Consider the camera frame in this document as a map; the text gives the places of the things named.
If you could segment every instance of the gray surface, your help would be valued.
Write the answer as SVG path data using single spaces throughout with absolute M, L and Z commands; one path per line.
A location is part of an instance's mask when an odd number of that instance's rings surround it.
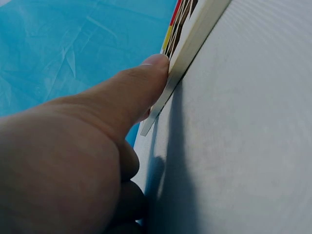
M 149 233 L 312 233 L 311 12 L 233 0 L 137 137 Z

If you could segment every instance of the skin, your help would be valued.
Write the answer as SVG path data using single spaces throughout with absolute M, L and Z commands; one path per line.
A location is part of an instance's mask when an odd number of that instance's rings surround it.
M 169 60 L 0 119 L 1 233 L 141 233 L 145 198 L 125 141 L 161 95 Z

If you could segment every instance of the yellow stripe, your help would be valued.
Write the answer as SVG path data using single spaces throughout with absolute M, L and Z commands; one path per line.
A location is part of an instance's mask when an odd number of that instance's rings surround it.
M 169 26 L 168 31 L 167 31 L 167 34 L 166 34 L 166 37 L 165 37 L 165 40 L 164 40 L 164 44 L 163 44 L 163 46 L 162 46 L 162 50 L 165 50 L 166 47 L 167 47 L 167 44 L 168 44 L 168 41 L 169 41 L 169 37 L 170 37 L 171 31 L 172 31 L 172 26 Z

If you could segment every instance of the white cardboard edge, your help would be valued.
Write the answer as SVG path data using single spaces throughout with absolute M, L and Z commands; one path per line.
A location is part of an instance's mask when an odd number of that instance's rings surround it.
M 173 93 L 176 85 L 192 63 L 207 36 L 222 16 L 231 0 L 199 0 L 181 33 L 181 39 L 171 58 L 167 85 L 152 107 L 149 117 L 143 122 L 141 136 L 146 136 L 155 119 Z

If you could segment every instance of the blue fabric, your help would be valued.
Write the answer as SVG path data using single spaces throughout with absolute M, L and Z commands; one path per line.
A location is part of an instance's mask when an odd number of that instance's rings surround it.
M 0 116 L 76 94 L 158 53 L 175 4 L 0 0 Z

